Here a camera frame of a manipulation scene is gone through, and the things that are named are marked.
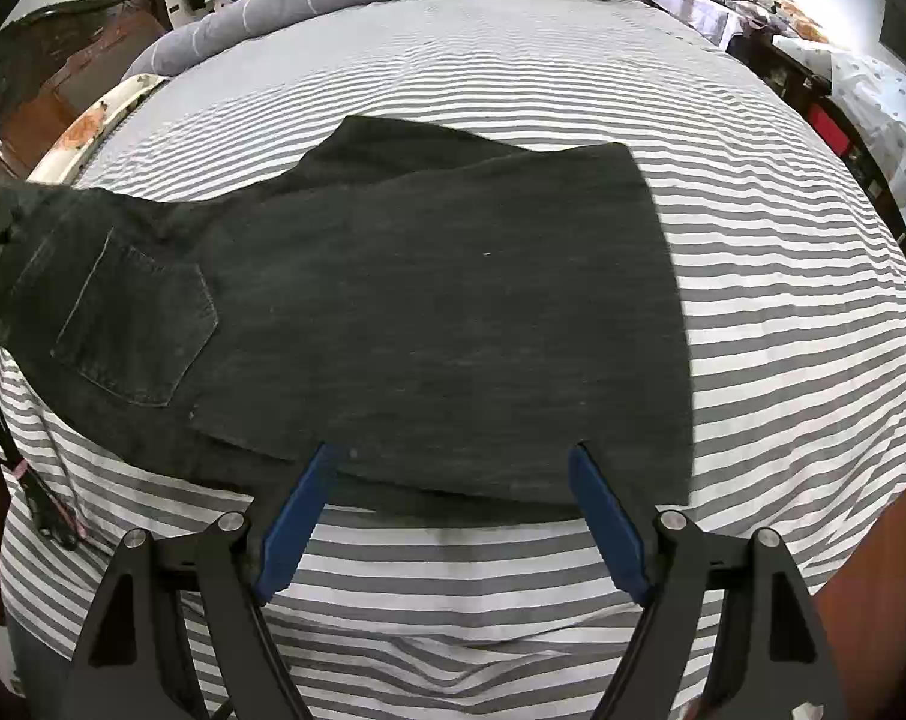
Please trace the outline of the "person's right forearm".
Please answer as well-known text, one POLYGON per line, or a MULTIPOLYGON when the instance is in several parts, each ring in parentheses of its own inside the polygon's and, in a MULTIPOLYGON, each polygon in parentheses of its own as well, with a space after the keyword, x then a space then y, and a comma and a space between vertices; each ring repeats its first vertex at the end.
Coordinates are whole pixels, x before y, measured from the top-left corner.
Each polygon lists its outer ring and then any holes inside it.
POLYGON ((816 593, 851 718, 906 718, 906 489, 816 593))

